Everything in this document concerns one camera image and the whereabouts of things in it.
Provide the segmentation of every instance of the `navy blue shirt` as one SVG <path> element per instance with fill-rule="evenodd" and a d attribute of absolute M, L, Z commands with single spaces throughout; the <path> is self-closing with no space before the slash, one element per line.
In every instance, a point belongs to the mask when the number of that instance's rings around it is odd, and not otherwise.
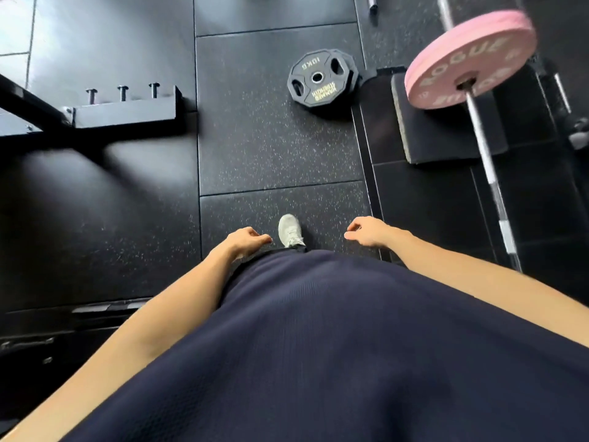
<path fill-rule="evenodd" d="M 587 442 L 588 416 L 589 349 L 389 263 L 292 251 L 64 440 Z"/>

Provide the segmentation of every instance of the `gray weight plate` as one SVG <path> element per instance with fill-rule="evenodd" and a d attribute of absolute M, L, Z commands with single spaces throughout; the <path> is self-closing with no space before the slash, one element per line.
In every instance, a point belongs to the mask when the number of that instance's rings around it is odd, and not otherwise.
<path fill-rule="evenodd" d="M 354 89 L 356 88 L 356 83 L 358 81 L 358 76 L 359 76 L 358 67 L 356 66 L 356 62 L 354 61 L 354 58 L 352 56 L 350 56 L 350 54 L 346 54 L 345 52 L 342 52 L 338 49 L 332 49 L 331 51 L 335 55 L 340 55 L 342 57 L 342 59 L 344 59 L 346 61 L 346 63 L 348 64 L 348 66 L 350 68 L 350 72 L 352 73 L 352 77 L 350 78 L 350 82 L 349 82 L 348 93 L 353 92 Z"/>
<path fill-rule="evenodd" d="M 312 108 L 332 103 L 347 92 L 349 78 L 346 60 L 321 49 L 305 54 L 292 67 L 287 84 L 296 102 Z"/>

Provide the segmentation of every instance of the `hand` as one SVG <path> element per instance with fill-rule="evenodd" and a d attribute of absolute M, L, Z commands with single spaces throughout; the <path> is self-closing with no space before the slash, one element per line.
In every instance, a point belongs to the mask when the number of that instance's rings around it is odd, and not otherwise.
<path fill-rule="evenodd" d="M 229 234 L 218 247 L 229 251 L 232 260 L 236 260 L 251 256 L 268 243 L 272 243 L 272 238 L 268 234 L 261 236 L 254 228 L 248 226 Z"/>
<path fill-rule="evenodd" d="M 356 240 L 360 245 L 373 247 L 391 247 L 391 241 L 398 228 L 393 228 L 374 217 L 356 217 L 343 235 L 348 240 Z"/>

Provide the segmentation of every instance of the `bolt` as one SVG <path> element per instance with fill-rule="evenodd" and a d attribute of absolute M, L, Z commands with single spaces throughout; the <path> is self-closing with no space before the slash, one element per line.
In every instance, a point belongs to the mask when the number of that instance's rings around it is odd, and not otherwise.
<path fill-rule="evenodd" d="M 121 94 L 120 101 L 123 103 L 127 100 L 127 90 L 129 89 L 129 87 L 127 87 L 126 85 L 119 85 L 117 88 Z"/>
<path fill-rule="evenodd" d="M 94 95 L 98 93 L 98 90 L 96 88 L 88 88 L 86 93 L 88 93 L 88 105 L 94 105 Z"/>
<path fill-rule="evenodd" d="M 151 98 L 156 99 L 157 98 L 157 87 L 159 87 L 159 84 L 157 82 L 153 82 L 153 83 L 150 83 L 149 86 L 151 87 Z"/>

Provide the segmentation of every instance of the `white shoe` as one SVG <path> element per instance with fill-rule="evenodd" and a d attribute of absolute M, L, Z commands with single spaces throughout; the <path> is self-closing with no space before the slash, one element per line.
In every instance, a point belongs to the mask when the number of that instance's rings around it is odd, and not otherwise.
<path fill-rule="evenodd" d="M 287 248 L 305 244 L 300 230 L 300 223 L 292 214 L 286 214 L 280 218 L 280 222 L 278 222 L 278 237 L 280 237 L 282 245 Z"/>

